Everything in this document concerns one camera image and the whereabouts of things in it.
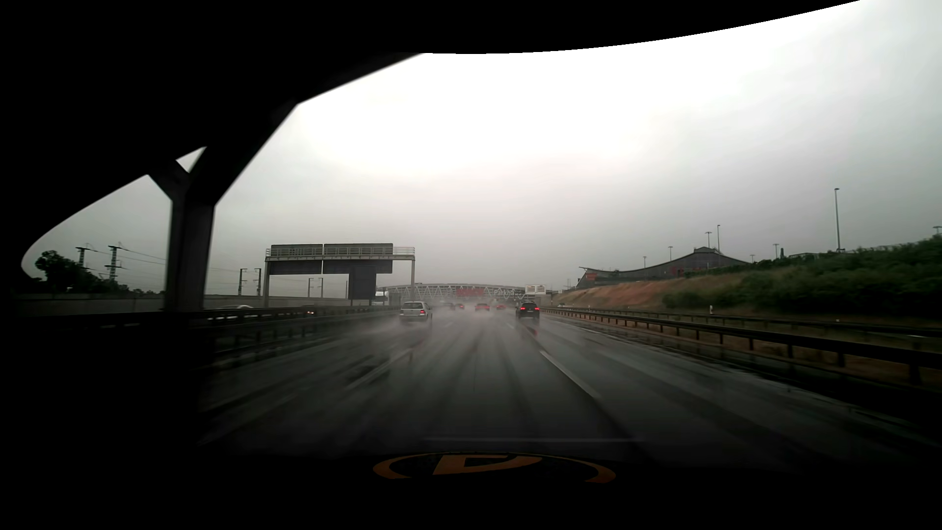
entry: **bush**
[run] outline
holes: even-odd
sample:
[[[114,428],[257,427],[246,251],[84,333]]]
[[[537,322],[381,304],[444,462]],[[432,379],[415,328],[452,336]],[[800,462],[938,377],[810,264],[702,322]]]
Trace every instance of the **bush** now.
[[[771,269],[801,266],[781,275]],[[942,315],[942,238],[890,250],[859,249],[820,259],[776,259],[742,266],[751,272],[734,286],[664,297],[668,308],[756,307],[788,312]],[[708,274],[731,273],[737,267]]]

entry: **logo on dashboard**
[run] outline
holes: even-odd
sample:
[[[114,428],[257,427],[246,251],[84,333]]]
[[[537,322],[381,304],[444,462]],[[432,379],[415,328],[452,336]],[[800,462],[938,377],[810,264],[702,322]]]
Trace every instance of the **logo on dashboard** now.
[[[575,458],[526,453],[424,453],[398,456],[373,466],[383,478],[432,478],[466,473],[504,473],[510,477],[568,479],[606,483],[615,472]]]

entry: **wet road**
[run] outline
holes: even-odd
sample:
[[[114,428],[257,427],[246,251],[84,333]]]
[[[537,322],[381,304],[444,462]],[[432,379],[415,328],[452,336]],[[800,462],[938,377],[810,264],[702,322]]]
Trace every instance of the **wet road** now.
[[[918,469],[906,422],[753,373],[513,310],[436,310],[222,372],[201,451],[340,457],[515,451],[638,466]]]

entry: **white dashed line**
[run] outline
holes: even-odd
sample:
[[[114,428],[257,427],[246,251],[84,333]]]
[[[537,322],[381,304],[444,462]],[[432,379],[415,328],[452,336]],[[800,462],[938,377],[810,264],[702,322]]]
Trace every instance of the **white dashed line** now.
[[[587,394],[591,395],[594,400],[602,401],[602,395],[596,392],[595,389],[590,387],[585,381],[579,379],[577,375],[570,372],[568,368],[562,366],[559,361],[557,361],[547,352],[540,350],[540,353],[543,354],[544,357],[546,357],[546,360],[553,363],[553,366],[555,366],[556,368],[559,368],[560,372],[564,373],[566,377],[569,377],[573,381],[573,383],[576,383],[577,385],[579,385],[581,389],[585,390]]]
[[[353,389],[359,387],[360,385],[363,385],[363,384],[366,383],[366,382],[369,382],[369,381],[372,381],[373,379],[376,379],[376,377],[377,377],[378,375],[380,375],[381,373],[383,373],[383,372],[385,372],[386,370],[388,370],[389,367],[392,366],[392,364],[393,364],[394,362],[400,360],[400,359],[402,358],[402,356],[408,354],[408,353],[411,352],[411,351],[412,351],[412,348],[406,348],[405,350],[402,350],[401,352],[395,354],[392,358],[390,358],[390,359],[387,360],[386,362],[382,363],[380,366],[376,367],[376,370],[374,370],[374,371],[368,373],[367,375],[364,375],[363,377],[361,377],[361,378],[357,379],[356,381],[353,381],[352,383],[350,383],[349,385],[347,385],[347,388],[346,388],[346,389],[347,389],[347,390],[353,390]]]

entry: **gray cloud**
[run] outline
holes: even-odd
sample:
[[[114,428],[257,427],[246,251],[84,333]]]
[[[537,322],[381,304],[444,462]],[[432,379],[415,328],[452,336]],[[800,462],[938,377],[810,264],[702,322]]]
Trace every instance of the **gray cloud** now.
[[[868,1],[668,41],[410,59],[292,113],[219,204],[208,289],[235,292],[274,243],[393,242],[416,247],[417,281],[555,287],[580,265],[678,256],[716,224],[734,257],[824,251],[835,187],[843,246],[927,237],[942,224],[940,15]],[[86,242],[164,256],[169,212],[142,178],[24,268]],[[162,285],[161,265],[123,254],[122,281]],[[401,263],[380,281],[408,277]]]

